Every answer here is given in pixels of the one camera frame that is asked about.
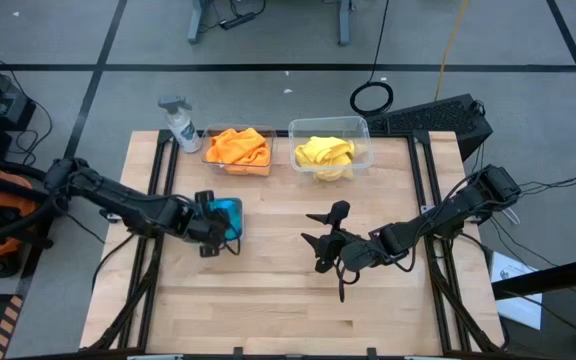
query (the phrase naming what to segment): spray nozzle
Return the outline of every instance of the spray nozzle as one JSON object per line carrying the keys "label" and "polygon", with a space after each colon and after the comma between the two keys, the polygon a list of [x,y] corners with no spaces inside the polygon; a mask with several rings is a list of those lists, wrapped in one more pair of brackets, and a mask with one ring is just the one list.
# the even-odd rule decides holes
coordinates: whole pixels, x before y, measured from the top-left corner
{"label": "spray nozzle", "polygon": [[192,110],[192,106],[186,102],[186,97],[166,95],[159,98],[157,106],[166,109],[168,114],[176,114],[179,112],[179,107],[186,110]]}

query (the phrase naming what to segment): gray floor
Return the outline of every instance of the gray floor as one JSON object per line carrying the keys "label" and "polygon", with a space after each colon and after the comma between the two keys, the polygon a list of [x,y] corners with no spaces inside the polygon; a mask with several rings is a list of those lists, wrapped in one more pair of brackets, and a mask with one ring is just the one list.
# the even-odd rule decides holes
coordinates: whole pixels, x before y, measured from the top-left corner
{"label": "gray floor", "polygon": [[[118,0],[85,5],[77,0],[0,1],[0,58],[8,63],[94,64]],[[110,52],[111,64],[369,63],[377,44],[383,0],[356,0],[351,44],[337,46],[336,5],[315,0],[268,0],[266,12],[230,31],[219,28],[185,40],[190,1],[130,0]],[[216,0],[222,18],[227,1]],[[243,10],[258,0],[244,0]],[[557,1],[576,42],[576,1]],[[438,64],[460,1],[391,1],[380,63]],[[206,24],[216,21],[211,10]],[[574,65],[546,1],[475,0],[464,16],[449,57],[451,64]],[[66,148],[88,87],[88,72],[18,72],[26,92],[55,120],[37,149],[46,169]],[[106,176],[118,179],[133,130],[164,126],[156,99],[183,94],[193,104],[197,127],[213,122],[268,124],[285,129],[296,118],[351,115],[350,93],[366,72],[105,72],[76,155]],[[393,109],[432,100],[438,74],[384,72],[394,89]],[[485,161],[505,166],[520,182],[576,175],[576,73],[447,73],[441,97],[470,93],[482,100],[495,133],[486,142]],[[361,107],[382,101],[365,94]],[[31,128],[46,131],[38,111]],[[109,142],[108,138],[118,139]],[[472,160],[466,162],[467,168]],[[106,224],[96,208],[73,202],[72,213],[95,232]],[[514,207],[521,225],[498,217],[520,243],[554,263],[576,260],[576,188],[530,196]],[[512,255],[494,228],[481,228],[484,243]],[[53,249],[39,261],[9,356],[74,351],[90,298],[90,280],[101,247],[68,219],[58,219]],[[548,264],[510,244],[528,264]],[[15,290],[18,278],[0,280],[0,293]],[[576,295],[548,293],[544,300],[576,323]],[[544,315],[538,332],[508,322],[513,349],[576,358],[576,333]]]}

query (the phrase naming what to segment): white paper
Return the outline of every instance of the white paper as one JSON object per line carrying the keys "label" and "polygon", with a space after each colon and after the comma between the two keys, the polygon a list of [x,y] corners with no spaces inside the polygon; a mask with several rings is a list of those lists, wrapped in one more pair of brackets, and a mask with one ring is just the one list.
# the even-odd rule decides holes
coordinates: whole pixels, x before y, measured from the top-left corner
{"label": "white paper", "polygon": [[[492,257],[490,281],[510,279],[533,271],[537,271],[537,269],[495,252]],[[530,295],[528,298],[541,304],[542,294]],[[499,315],[505,318],[541,330],[541,306],[537,304],[522,298],[499,300],[497,301],[497,311]]]}

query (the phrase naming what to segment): blue object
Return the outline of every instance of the blue object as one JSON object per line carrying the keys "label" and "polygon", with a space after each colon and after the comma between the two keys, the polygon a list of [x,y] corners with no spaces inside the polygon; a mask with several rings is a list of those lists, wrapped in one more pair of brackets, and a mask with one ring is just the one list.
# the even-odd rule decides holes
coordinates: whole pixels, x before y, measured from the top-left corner
{"label": "blue object", "polygon": [[239,198],[221,198],[208,203],[208,209],[222,209],[228,214],[230,225],[226,230],[226,241],[237,240],[243,235],[243,204]]}

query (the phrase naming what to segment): yellow cable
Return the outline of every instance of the yellow cable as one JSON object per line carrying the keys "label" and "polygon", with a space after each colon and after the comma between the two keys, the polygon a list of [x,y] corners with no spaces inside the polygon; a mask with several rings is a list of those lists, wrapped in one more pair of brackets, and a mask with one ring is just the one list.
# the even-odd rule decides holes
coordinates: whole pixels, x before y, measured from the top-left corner
{"label": "yellow cable", "polygon": [[446,50],[444,50],[444,58],[441,61],[441,69],[439,70],[439,82],[437,83],[437,90],[435,91],[435,101],[437,101],[437,98],[439,98],[439,90],[441,90],[441,82],[444,79],[444,67],[446,66],[446,58],[448,57],[448,52],[450,52],[452,42],[453,40],[455,40],[457,30],[459,30],[459,24],[461,24],[461,18],[464,16],[464,13],[466,12],[467,8],[468,8],[468,0],[464,0],[461,3],[461,8],[459,8],[459,16],[457,16],[457,22],[455,22],[455,26],[452,29],[452,34],[450,34],[450,40],[448,40],[448,46],[446,46]]}

